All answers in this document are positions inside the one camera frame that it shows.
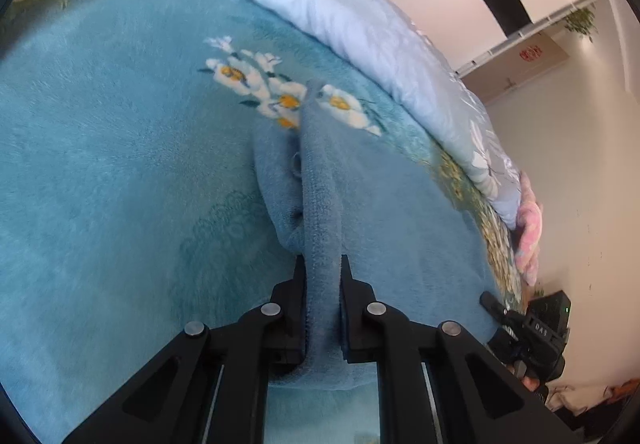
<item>metal screw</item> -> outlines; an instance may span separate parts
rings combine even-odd
[[[195,338],[204,332],[204,324],[199,321],[189,321],[184,326],[184,333],[191,338]]]
[[[447,336],[459,336],[462,328],[455,321],[445,321],[442,324],[442,331]]]
[[[367,312],[369,314],[373,314],[374,316],[382,316],[386,312],[385,304],[380,303],[379,301],[369,303],[367,305]]]
[[[265,303],[261,309],[265,316],[277,316],[280,314],[280,306],[277,303]]]

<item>white flower print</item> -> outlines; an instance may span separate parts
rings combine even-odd
[[[471,177],[478,189],[489,199],[494,200],[498,196],[498,186],[500,182],[494,175],[491,168],[491,155],[484,148],[482,132],[478,125],[472,120],[469,121],[471,129],[471,140],[476,148],[471,161],[473,167],[484,170],[479,177]]]
[[[486,138],[489,140],[489,146],[491,146],[492,153],[494,154],[494,156],[499,157],[502,161],[505,178],[513,183],[519,183],[520,171],[513,163],[513,160],[511,160],[510,157],[506,153],[504,153],[504,150],[502,149],[500,141],[498,140],[497,135],[495,135],[495,132],[493,130],[487,130],[485,133]]]
[[[266,54],[263,54],[262,52],[256,52],[253,58],[266,74],[273,74],[275,66],[278,63],[282,62],[282,59],[280,59],[279,56],[274,56],[273,54],[268,52]]]
[[[231,36],[223,36],[222,38],[207,38],[204,43],[211,45],[215,49],[220,49],[227,54],[234,54],[234,48],[231,46]]]
[[[332,85],[325,85],[322,87],[323,100],[320,101],[320,106],[329,111],[335,119],[340,120],[360,130],[366,130],[370,134],[380,136],[380,128],[371,124],[369,117],[364,112],[360,101],[354,96],[335,88]]]
[[[283,82],[278,78],[269,78],[269,90],[272,94],[271,101],[261,104],[258,111],[267,117],[278,119],[281,126],[299,128],[300,112],[298,109],[306,97],[305,85],[295,81]]]
[[[208,59],[207,68],[213,72],[213,79],[231,88],[241,96],[249,94],[259,101],[267,101],[271,95],[260,72],[246,61],[236,56],[229,56],[228,62],[219,59]]]

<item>yellow flower center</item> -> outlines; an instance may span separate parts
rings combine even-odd
[[[293,124],[289,119],[285,119],[284,117],[281,117],[280,119],[278,119],[278,124],[280,126],[282,126],[283,128],[295,128],[296,125]]]
[[[291,94],[281,95],[279,102],[285,108],[297,108],[300,106],[300,101],[298,100],[298,98],[292,96]]]
[[[243,81],[244,79],[246,79],[245,75],[241,71],[230,67],[229,65],[224,65],[220,69],[220,72],[223,76],[232,79],[233,81]]]
[[[339,110],[351,110],[349,103],[347,103],[347,101],[339,96],[331,96],[329,104],[331,106],[334,106],[335,108],[338,108]]]

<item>red sign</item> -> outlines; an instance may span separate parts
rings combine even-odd
[[[520,57],[527,62],[535,61],[540,56],[542,56],[542,49],[537,45],[531,45],[520,51]]]

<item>blue towel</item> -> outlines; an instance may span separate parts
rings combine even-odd
[[[308,353],[283,384],[347,389],[376,378],[375,366],[342,359],[343,253],[354,278],[370,283],[378,300],[420,323],[456,320],[486,342],[496,325],[478,300],[485,290],[499,292],[471,215],[454,209],[427,169],[379,132],[337,120],[332,104],[346,111],[351,98],[307,86],[299,134],[259,117],[254,141],[278,239],[306,259]]]

